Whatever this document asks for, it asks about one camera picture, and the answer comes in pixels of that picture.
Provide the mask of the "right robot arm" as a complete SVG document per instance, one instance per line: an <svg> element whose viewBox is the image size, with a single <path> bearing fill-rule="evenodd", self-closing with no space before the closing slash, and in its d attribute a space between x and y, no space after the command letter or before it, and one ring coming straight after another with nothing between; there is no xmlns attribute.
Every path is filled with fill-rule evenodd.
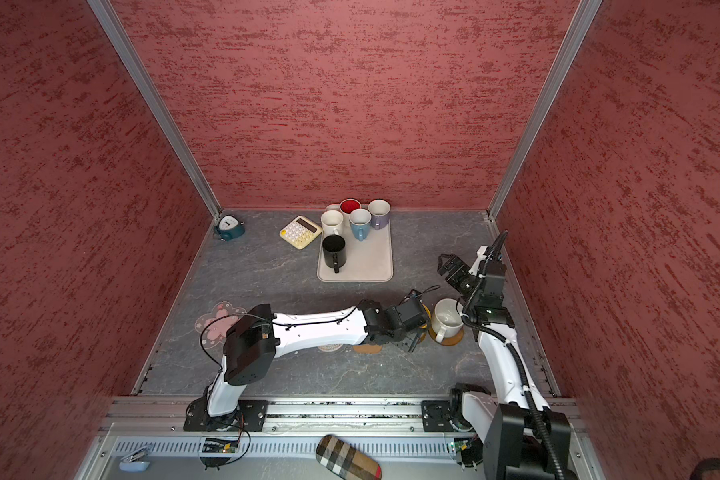
<svg viewBox="0 0 720 480"><path fill-rule="evenodd" d="M465 386L454 389L454 419L477 434L481 453L475 459L487 479L575 479L570 422L543 398L520 353L504 306L505 272L500 255L490 249L471 266L452 254L438 258L438 274L461 296L462 321L476 332L496 394L491 400Z"/></svg>

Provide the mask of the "multicolour woven coaster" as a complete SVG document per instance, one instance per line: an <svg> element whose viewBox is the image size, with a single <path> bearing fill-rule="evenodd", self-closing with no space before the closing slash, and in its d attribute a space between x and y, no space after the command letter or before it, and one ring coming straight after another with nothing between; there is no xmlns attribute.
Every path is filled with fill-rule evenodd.
<svg viewBox="0 0 720 480"><path fill-rule="evenodd" d="M323 345L317 347L322 352L335 352L337 350L340 350L343 347L343 344L330 344L330 345Z"/></svg>

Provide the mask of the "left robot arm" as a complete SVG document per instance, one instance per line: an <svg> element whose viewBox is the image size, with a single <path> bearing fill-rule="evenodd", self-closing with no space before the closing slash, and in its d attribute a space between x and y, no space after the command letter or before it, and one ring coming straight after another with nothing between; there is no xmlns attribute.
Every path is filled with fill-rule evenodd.
<svg viewBox="0 0 720 480"><path fill-rule="evenodd" d="M205 394L211 418L233 414L247 385L262 380L274 360L325 345L386 345L419 336L430 318L416 298L384 307L372 300L333 312L275 313L261 304L226 334L219 372Z"/></svg>

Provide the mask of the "brown round coaster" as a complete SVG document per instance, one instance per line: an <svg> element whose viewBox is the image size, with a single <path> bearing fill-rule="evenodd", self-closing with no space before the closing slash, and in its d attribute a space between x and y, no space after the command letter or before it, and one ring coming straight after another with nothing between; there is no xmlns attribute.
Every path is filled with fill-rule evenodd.
<svg viewBox="0 0 720 480"><path fill-rule="evenodd" d="M431 327L429 327L427 329L427 331L428 331L429 337L435 343L442 345L442 346L446 346L446 347L454 346L454 345L457 345L458 343L460 343L464 337L464 332L465 332L464 329L460 329L454 336L444 337L443 339L439 340L437 333Z"/></svg>

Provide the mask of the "paw shaped cork coaster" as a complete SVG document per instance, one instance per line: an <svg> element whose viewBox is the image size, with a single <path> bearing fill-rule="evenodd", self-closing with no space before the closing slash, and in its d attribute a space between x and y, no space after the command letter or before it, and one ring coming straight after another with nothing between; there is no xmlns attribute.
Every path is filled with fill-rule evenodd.
<svg viewBox="0 0 720 480"><path fill-rule="evenodd" d="M371 345L371 344L363 344L363 345L355 345L352 347L352 349L359 354L367 354L367 355L373 355L378 354L382 351L381 345Z"/></svg>

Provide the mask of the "yellow mug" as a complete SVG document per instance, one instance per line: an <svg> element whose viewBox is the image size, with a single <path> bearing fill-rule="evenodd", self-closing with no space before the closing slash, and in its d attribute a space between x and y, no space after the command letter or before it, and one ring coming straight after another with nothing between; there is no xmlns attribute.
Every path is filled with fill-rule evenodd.
<svg viewBox="0 0 720 480"><path fill-rule="evenodd" d="M422 343L427 338L430 326L429 322L431 321L431 312L429 308L424 303L421 303L421 306L424 309L425 314L424 323L421 325L422 333L418 337L417 345Z"/></svg>

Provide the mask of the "black mug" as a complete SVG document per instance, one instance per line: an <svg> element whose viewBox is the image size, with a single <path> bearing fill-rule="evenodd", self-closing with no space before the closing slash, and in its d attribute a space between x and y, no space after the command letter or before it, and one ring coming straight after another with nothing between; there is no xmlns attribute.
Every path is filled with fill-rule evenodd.
<svg viewBox="0 0 720 480"><path fill-rule="evenodd" d="M338 274L347 261L345 239L338 234L325 236L322 240L322 253L325 265Z"/></svg>

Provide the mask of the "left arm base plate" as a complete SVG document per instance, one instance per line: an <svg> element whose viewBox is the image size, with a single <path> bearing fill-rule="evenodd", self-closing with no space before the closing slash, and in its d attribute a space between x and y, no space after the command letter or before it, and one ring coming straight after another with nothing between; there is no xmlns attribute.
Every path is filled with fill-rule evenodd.
<svg viewBox="0 0 720 480"><path fill-rule="evenodd" d="M243 400L232 413L211 416L208 400L201 397L186 408L183 430L185 432L261 432L269 403L265 400Z"/></svg>

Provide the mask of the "pink flower coaster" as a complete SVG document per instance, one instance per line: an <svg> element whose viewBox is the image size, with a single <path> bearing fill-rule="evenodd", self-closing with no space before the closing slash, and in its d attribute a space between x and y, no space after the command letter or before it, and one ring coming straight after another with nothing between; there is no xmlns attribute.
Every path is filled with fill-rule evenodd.
<svg viewBox="0 0 720 480"><path fill-rule="evenodd" d="M217 303L209 313L198 317L194 328L200 335L200 343L207 349L222 345L227 330L237 323L246 313L246 309L233 306L228 301Z"/></svg>

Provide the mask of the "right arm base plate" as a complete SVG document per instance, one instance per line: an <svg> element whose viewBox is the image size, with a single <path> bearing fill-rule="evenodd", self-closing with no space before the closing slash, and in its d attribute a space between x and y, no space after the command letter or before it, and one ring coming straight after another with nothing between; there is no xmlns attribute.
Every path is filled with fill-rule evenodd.
<svg viewBox="0 0 720 480"><path fill-rule="evenodd" d="M423 430L426 433L455 432L449 400L423 400L421 402L421 418Z"/></svg>

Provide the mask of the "white speckled mug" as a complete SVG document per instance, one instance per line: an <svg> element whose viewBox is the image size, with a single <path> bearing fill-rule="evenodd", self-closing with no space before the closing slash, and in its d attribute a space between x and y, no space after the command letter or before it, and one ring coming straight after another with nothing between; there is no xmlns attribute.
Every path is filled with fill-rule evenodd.
<svg viewBox="0 0 720 480"><path fill-rule="evenodd" d="M461 306L455 299L445 298L437 302L430 321L430 326L441 340L454 336L463 329Z"/></svg>

